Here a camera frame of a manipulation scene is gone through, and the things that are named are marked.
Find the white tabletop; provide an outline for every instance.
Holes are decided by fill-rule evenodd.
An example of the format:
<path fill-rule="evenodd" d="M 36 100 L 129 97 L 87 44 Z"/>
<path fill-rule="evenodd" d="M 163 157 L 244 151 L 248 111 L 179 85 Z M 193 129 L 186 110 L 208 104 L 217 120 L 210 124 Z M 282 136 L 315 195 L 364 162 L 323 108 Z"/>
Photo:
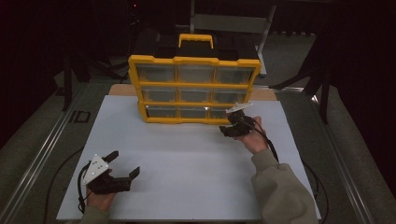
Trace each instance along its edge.
<path fill-rule="evenodd" d="M 112 176 L 125 177 L 137 166 L 140 166 L 140 175 L 132 182 L 131 191 L 116 196 L 111 219 L 260 219 L 250 185 L 255 168 L 251 154 L 242 143 L 224 137 L 216 125 L 146 123 L 136 103 L 134 96 L 106 96 L 57 219 L 82 217 L 77 200 L 78 173 L 94 154 L 104 157 L 114 150 L 120 155 L 110 163 Z M 262 116 L 262 126 L 273 141 L 279 160 L 290 164 L 312 194 L 280 102 L 252 103 L 245 114 Z"/>

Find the human hand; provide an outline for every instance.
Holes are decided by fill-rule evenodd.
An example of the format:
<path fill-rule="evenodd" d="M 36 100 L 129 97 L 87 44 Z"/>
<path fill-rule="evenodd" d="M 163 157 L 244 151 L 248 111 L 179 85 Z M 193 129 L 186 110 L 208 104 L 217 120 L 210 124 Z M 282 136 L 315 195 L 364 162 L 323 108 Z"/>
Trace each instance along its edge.
<path fill-rule="evenodd" d="M 87 187 L 87 205 L 108 212 L 117 193 L 95 194 Z"/>
<path fill-rule="evenodd" d="M 253 119 L 256 120 L 256 124 L 254 125 L 254 127 L 257 130 L 260 130 L 261 129 L 260 125 L 262 124 L 262 118 L 255 117 Z M 245 148 L 247 148 L 247 150 L 249 150 L 252 154 L 256 154 L 260 151 L 268 149 L 267 141 L 254 130 L 252 130 L 247 135 L 235 137 L 235 139 L 241 141 L 245 145 Z"/>

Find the cable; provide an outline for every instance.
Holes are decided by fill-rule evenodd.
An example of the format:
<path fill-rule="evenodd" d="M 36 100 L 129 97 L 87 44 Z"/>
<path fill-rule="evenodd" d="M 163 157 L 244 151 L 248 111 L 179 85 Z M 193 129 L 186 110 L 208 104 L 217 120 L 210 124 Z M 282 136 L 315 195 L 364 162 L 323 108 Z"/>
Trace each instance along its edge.
<path fill-rule="evenodd" d="M 70 159 L 72 159 L 76 154 L 78 154 L 79 152 L 81 152 L 82 149 L 84 149 L 84 147 L 80 148 L 80 149 L 77 150 L 75 153 L 73 153 L 72 155 L 70 155 L 70 156 L 61 164 L 61 166 L 58 168 L 58 170 L 55 172 L 54 176 L 52 177 L 52 179 L 51 179 L 51 181 L 50 181 L 50 183 L 49 183 L 49 189 L 47 190 L 46 205 L 45 205 L 45 209 L 44 209 L 44 221 L 43 221 L 44 224 L 47 223 L 48 209 L 49 209 L 49 203 L 50 203 L 50 191 L 51 191 L 51 189 L 52 189 L 52 185 L 53 185 L 53 182 L 55 181 L 56 176 L 58 175 L 59 171 L 64 167 L 64 165 L 65 165 Z"/>
<path fill-rule="evenodd" d="M 311 174 L 314 176 L 314 178 L 317 180 L 317 183 L 319 182 L 319 184 L 322 186 L 322 188 L 323 188 L 323 192 L 324 192 L 324 196 L 325 196 L 325 198 L 326 198 L 326 214 L 324 215 L 324 218 L 322 219 L 322 222 L 321 222 L 321 224 L 324 224 L 325 222 L 326 222 L 326 219 L 327 219 L 327 217 L 328 217 L 328 215 L 329 215 L 329 209 L 330 209 L 330 206 L 329 206 L 329 196 L 327 195 L 327 191 L 326 191 L 326 189 L 324 188 L 324 185 L 323 185 L 323 183 L 321 182 L 321 180 L 319 179 L 319 177 L 317 176 L 317 174 L 315 174 L 315 172 L 312 170 L 312 168 L 308 165 L 308 164 L 306 164 L 306 162 L 304 161 L 304 160 L 302 160 L 302 162 L 303 162 L 303 165 L 306 167 L 306 168 L 308 168 L 308 170 L 311 172 Z"/>
<path fill-rule="evenodd" d="M 265 134 L 265 130 L 262 128 L 262 126 L 260 125 L 260 123 L 258 123 L 256 120 L 254 120 L 254 123 L 259 125 L 260 130 L 262 130 L 261 132 L 259 132 L 259 134 L 262 135 L 262 137 L 267 141 L 268 145 L 271 148 L 272 153 L 274 154 L 274 157 L 277 161 L 279 161 L 278 157 L 277 157 L 277 153 L 274 147 L 274 144 L 272 143 L 271 140 L 268 139 L 267 135 Z"/>
<path fill-rule="evenodd" d="M 86 170 L 88 170 L 88 168 L 90 167 L 91 161 L 88 162 L 88 164 L 86 164 L 84 167 L 82 167 L 81 171 L 78 174 L 78 180 L 77 180 L 77 190 L 78 190 L 78 210 L 84 214 L 85 212 L 85 199 L 88 198 L 88 196 L 86 198 L 82 197 L 82 191 L 81 191 L 81 178 L 84 175 L 84 172 Z"/>

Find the white mount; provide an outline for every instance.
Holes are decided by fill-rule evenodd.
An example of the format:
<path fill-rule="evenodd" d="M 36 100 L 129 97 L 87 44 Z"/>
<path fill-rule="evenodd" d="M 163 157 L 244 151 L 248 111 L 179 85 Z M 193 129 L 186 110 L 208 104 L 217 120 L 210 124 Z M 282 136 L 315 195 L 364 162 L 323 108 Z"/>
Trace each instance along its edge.
<path fill-rule="evenodd" d="M 90 167 L 88 167 L 87 173 L 85 173 L 84 178 L 82 180 L 83 185 L 89 184 L 91 181 L 93 181 L 96 177 L 104 173 L 106 170 L 108 170 L 108 164 L 104 160 L 102 160 L 101 157 L 99 157 L 97 154 L 93 157 Z"/>
<path fill-rule="evenodd" d="M 246 107 L 248 107 L 248 106 L 250 106 L 250 105 L 253 105 L 253 103 L 251 103 L 251 102 L 248 102 L 247 104 L 238 104 L 238 103 L 236 103 L 235 106 L 233 106 L 233 107 L 230 108 L 230 109 L 226 109 L 225 112 L 226 112 L 226 113 L 233 113 L 233 112 L 235 112 L 235 111 L 244 109 L 244 108 L 246 108 Z"/>

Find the clear plastic drawer front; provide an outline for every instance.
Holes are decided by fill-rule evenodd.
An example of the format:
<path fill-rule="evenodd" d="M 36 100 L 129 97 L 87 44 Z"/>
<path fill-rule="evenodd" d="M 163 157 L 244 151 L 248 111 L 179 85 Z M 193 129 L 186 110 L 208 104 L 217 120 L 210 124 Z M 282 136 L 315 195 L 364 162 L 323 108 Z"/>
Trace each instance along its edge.
<path fill-rule="evenodd" d="M 208 108 L 196 106 L 179 106 L 180 117 L 183 119 L 206 119 Z"/>
<path fill-rule="evenodd" d="M 211 83 L 215 68 L 210 65 L 181 64 L 177 66 L 177 81 Z"/>
<path fill-rule="evenodd" d="M 212 119 L 227 119 L 226 109 L 229 107 L 211 107 L 210 108 L 210 118 Z"/>
<path fill-rule="evenodd" d="M 136 69 L 141 81 L 175 82 L 175 67 L 173 65 L 138 63 Z"/>
<path fill-rule="evenodd" d="M 218 67 L 216 83 L 248 84 L 253 73 L 252 67 Z"/>
<path fill-rule="evenodd" d="M 178 100 L 180 102 L 198 102 L 208 103 L 210 102 L 210 88 L 187 88 L 179 87 Z"/>
<path fill-rule="evenodd" d="M 247 90 L 238 89 L 214 89 L 213 102 L 223 104 L 243 103 Z"/>
<path fill-rule="evenodd" d="M 149 118 L 175 118 L 177 109 L 170 105 L 146 105 Z"/>
<path fill-rule="evenodd" d="M 175 87 L 142 87 L 142 94 L 146 102 L 174 102 L 176 100 Z"/>

